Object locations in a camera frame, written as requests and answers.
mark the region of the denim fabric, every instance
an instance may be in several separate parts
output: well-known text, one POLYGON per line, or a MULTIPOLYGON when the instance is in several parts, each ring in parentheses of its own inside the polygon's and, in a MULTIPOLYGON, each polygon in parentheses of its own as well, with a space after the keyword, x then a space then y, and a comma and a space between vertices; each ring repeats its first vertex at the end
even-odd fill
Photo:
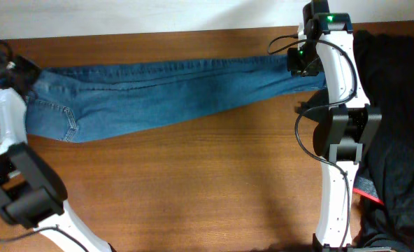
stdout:
POLYGON ((291 77, 286 56, 45 69, 27 97, 27 132, 85 142, 325 87, 291 77))

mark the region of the folded jeans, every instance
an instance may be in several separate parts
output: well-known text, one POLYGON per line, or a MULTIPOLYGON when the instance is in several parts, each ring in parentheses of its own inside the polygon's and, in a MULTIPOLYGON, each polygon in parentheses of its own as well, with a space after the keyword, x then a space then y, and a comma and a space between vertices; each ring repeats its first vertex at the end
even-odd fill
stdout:
POLYGON ((286 55, 44 69, 27 97, 27 133, 86 142, 326 87, 293 77, 286 55))

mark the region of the black garment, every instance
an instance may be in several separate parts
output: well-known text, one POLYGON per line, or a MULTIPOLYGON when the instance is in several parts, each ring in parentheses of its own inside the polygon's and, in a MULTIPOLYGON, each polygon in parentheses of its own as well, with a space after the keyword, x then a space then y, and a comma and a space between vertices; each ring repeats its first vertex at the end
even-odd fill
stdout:
POLYGON ((414 251, 414 38, 355 35, 359 77, 383 115, 365 171, 385 206, 365 202, 360 246, 414 251))

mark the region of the white arm segment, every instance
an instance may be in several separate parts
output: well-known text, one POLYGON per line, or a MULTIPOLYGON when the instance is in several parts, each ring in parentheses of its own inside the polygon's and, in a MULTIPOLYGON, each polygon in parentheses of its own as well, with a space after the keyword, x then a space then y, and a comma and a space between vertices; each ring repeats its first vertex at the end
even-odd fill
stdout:
MULTIPOLYGON (((25 130, 25 112, 27 107, 21 96, 13 88, 0 90, 0 155, 5 153, 13 144, 27 142, 25 130)), ((19 173, 13 172, 10 177, 19 173)), ((79 241, 90 252, 111 252, 107 242, 95 236, 90 229, 77 217, 75 212, 64 201, 64 213, 46 218, 38 224, 38 228, 56 227, 79 241)), ((41 232, 52 242, 56 243, 63 251, 83 251, 77 244, 54 230, 41 232)))
MULTIPOLYGON (((59 216, 55 214, 46 218, 38 224, 38 227, 35 228, 35 230, 39 228, 58 226, 60 230, 65 231, 67 234, 79 241, 89 252, 111 252, 109 244, 98 238, 79 219, 67 200, 64 201, 63 205, 64 213, 62 215, 59 216)), ((46 230, 42 231, 41 234, 58 245, 58 247, 60 247, 64 252, 83 252, 83 249, 79 247, 79 245, 59 232, 54 230, 46 230)))
MULTIPOLYGON (((331 42, 341 47, 351 59, 357 74, 357 96, 345 104, 348 109, 364 108, 370 104, 364 93, 353 55, 353 35, 346 31, 332 31, 330 34, 323 34, 321 40, 331 42)), ((335 48, 318 43, 317 54, 324 67, 329 102, 339 102, 347 98, 353 92, 352 71, 348 61, 335 48)), ((347 199, 343 175, 335 167, 321 163, 322 165, 322 203, 320 207, 320 220, 316 229, 317 240, 321 245, 328 244, 331 247, 339 247, 343 240, 347 221, 347 201, 351 202, 353 181, 359 164, 353 161, 342 161, 336 163, 348 173, 350 199, 347 199)), ((346 244, 352 243, 350 230, 345 238, 346 244)))

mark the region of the clothing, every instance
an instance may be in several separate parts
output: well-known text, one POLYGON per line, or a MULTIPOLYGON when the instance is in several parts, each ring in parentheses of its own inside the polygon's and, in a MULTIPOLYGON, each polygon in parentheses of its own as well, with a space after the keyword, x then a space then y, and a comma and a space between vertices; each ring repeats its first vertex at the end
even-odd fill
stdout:
POLYGON ((365 202, 360 246, 414 251, 414 38, 355 36, 362 86, 383 119, 359 172, 384 206, 365 202))
POLYGON ((323 73, 292 77, 286 64, 276 55, 45 69, 27 97, 27 133, 93 141, 326 87, 323 73))

